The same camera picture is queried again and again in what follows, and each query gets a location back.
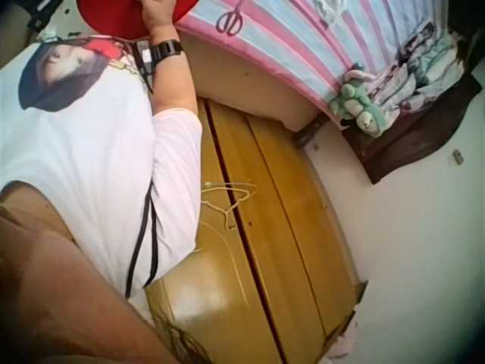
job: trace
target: black wristwatch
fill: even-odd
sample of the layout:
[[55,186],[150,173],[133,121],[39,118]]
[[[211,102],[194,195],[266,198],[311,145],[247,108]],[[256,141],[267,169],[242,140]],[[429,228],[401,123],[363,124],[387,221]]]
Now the black wristwatch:
[[150,55],[152,57],[152,67],[155,70],[157,64],[162,62],[167,57],[172,55],[179,55],[183,48],[178,40],[170,39],[150,47]]

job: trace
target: hand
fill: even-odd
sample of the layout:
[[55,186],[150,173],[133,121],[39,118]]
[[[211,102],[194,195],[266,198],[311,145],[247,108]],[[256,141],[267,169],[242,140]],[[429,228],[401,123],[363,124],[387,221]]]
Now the hand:
[[140,0],[143,5],[143,20],[151,34],[158,28],[173,24],[176,0]]

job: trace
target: cabinet door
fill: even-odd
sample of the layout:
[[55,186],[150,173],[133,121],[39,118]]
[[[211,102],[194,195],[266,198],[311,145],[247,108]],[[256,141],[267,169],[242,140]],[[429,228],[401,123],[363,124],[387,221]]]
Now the cabinet door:
[[330,334],[350,315],[356,298],[329,206],[283,125],[252,116],[248,122],[295,235],[325,332]]
[[[223,184],[200,100],[199,117],[203,126],[202,182]],[[230,206],[226,191],[205,193],[202,198],[223,209]],[[232,213],[230,224],[235,224]],[[204,346],[214,362],[281,363],[239,230],[225,229],[220,212],[202,207],[196,251],[146,292],[153,316],[166,312]]]
[[266,161],[244,114],[212,102],[210,112],[229,180],[258,185],[258,193],[238,207],[239,227],[244,231],[283,354],[290,364],[313,364],[325,342],[324,327]]

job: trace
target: stuffed animal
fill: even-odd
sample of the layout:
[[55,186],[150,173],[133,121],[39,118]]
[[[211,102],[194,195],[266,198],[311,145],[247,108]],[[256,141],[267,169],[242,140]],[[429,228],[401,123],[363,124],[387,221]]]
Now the stuffed animal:
[[379,137],[386,129],[386,118],[380,108],[367,96],[364,83],[375,79],[372,74],[362,70],[361,65],[354,67],[343,77],[340,95],[330,101],[334,114],[345,120],[355,119],[357,126],[372,137]]

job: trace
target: pink striped bedsheet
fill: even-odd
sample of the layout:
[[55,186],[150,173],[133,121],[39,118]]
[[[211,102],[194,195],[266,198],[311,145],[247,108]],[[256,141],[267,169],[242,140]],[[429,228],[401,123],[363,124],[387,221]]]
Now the pink striped bedsheet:
[[[447,0],[349,0],[342,17],[328,26],[313,1],[201,0],[177,26],[253,61],[329,113],[328,101],[355,62],[377,73],[396,60],[422,22],[447,22]],[[221,17],[230,13],[233,20],[237,5],[241,29],[231,36],[221,29]]]

